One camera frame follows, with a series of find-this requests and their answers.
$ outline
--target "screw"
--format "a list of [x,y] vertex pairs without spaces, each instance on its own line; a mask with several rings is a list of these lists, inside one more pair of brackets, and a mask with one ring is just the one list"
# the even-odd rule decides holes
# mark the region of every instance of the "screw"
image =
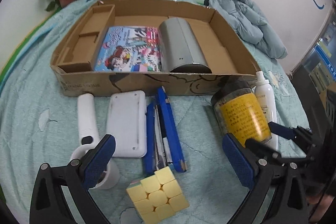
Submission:
[[47,168],[48,168],[48,164],[42,164],[42,165],[41,165],[41,169],[42,169],[42,170],[46,170]]
[[291,162],[291,163],[289,164],[289,166],[290,166],[291,168],[293,168],[293,169],[296,169],[296,168],[297,168],[297,165],[296,165],[295,162]]
[[70,162],[72,166],[77,166],[79,164],[79,159],[74,159]]
[[267,161],[265,159],[258,160],[259,164],[262,166],[265,166],[267,164]]

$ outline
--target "cardboard box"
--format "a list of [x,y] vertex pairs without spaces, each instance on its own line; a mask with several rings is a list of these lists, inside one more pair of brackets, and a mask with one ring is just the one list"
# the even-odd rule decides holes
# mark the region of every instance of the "cardboard box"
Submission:
[[[108,27],[159,27],[171,17],[182,17],[189,22],[212,74],[91,71]],[[254,80],[256,72],[260,70],[236,33],[217,11],[171,0],[98,1],[56,47],[50,67],[63,93],[71,97],[83,93],[111,96],[132,90],[143,90],[147,95],[154,95],[161,85],[168,95],[210,95],[228,81]]]

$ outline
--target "children's book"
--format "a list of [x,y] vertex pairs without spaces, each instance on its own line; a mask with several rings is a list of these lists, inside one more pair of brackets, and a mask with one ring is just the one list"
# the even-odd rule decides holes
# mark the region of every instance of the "children's book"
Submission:
[[107,31],[95,71],[161,71],[158,29],[114,26]]

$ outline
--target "plastic jar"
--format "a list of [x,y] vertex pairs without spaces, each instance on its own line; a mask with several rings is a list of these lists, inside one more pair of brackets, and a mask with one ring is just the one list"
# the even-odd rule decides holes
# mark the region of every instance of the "plastic jar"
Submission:
[[254,138],[267,142],[272,136],[256,96],[246,81],[226,84],[211,98],[223,134],[232,133],[245,147]]

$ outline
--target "yellow square tile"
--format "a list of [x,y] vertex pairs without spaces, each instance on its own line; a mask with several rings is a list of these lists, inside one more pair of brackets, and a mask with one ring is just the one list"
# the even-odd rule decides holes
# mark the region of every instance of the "yellow square tile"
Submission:
[[133,202],[146,199],[147,193],[145,189],[142,187],[142,185],[139,183],[131,184],[126,189],[126,192],[128,193],[129,197]]
[[142,220],[145,222],[145,224],[157,224],[160,222],[160,219],[158,218],[158,215],[155,212],[141,215],[141,217]]
[[148,199],[143,199],[143,200],[134,202],[134,206],[141,215],[148,214],[154,211],[154,206]]
[[165,184],[175,179],[173,172],[168,166],[155,171],[154,174],[161,184]]
[[181,211],[189,207],[189,202],[183,194],[177,195],[169,199],[168,203],[173,208],[175,212]]
[[161,188],[161,184],[155,175],[140,180],[140,183],[147,193],[153,193]]
[[159,207],[168,202],[168,198],[164,191],[158,190],[148,195],[148,199],[154,205],[154,207]]
[[173,198],[179,194],[182,194],[181,187],[177,183],[177,180],[172,180],[162,186],[162,190],[165,192],[168,198]]
[[155,208],[155,213],[157,214],[160,221],[175,215],[173,208],[169,204],[164,204]]

